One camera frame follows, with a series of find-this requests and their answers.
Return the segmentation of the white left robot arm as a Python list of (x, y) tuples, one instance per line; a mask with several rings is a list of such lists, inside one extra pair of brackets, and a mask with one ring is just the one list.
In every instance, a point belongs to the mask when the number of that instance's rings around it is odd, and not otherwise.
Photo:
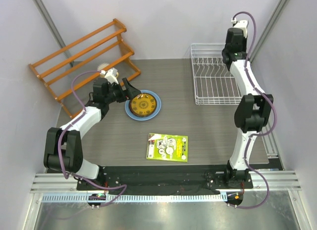
[(47, 131), (44, 166), (47, 169), (61, 171), (88, 179), (88, 184), (95, 190), (102, 189), (106, 178), (100, 174), (100, 166), (90, 163), (83, 157), (82, 138), (109, 111), (109, 105), (132, 100), (141, 94), (126, 78), (125, 89), (112, 78), (98, 78), (94, 81), (93, 91), (82, 111), (69, 123)]

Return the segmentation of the light blue plate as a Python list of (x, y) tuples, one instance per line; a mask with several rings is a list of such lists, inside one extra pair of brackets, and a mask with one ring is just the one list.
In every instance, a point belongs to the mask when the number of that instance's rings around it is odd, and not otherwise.
[(150, 120), (150, 119), (154, 118), (154, 117), (160, 112), (160, 109), (161, 109), (161, 100), (160, 100), (159, 96), (158, 96), (156, 93), (154, 93), (153, 91), (141, 90), (141, 93), (149, 93), (149, 94), (153, 95), (153, 96), (156, 98), (158, 105), (157, 105), (157, 108), (156, 108), (156, 110), (154, 111), (154, 113), (151, 114), (151, 115), (149, 115), (149, 116), (146, 116), (146, 117), (138, 117), (138, 116), (133, 115), (133, 114), (130, 112), (130, 110), (129, 110), (129, 102), (130, 102), (131, 100), (128, 100), (128, 101), (125, 102), (125, 111), (126, 111), (127, 115), (128, 115), (130, 118), (132, 118), (133, 120), (136, 120), (136, 121), (147, 121), (147, 120)]

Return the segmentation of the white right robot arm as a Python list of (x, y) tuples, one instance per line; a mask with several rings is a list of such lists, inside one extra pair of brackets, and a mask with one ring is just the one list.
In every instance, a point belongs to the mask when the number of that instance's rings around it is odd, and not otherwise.
[(251, 71), (245, 33), (245, 29), (229, 28), (222, 50), (223, 62), (234, 76), (241, 93), (241, 101), (234, 114), (237, 139), (223, 176), (225, 185), (230, 188), (239, 188), (241, 183), (248, 181), (253, 145), (268, 123), (273, 103), (273, 96), (264, 93)]

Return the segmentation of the brown yellow-rimmed plate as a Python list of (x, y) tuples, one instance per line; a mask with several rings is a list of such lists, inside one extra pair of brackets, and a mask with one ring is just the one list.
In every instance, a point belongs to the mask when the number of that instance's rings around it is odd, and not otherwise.
[(146, 117), (154, 113), (157, 105), (157, 100), (153, 95), (141, 93), (129, 102), (129, 110), (135, 116)]

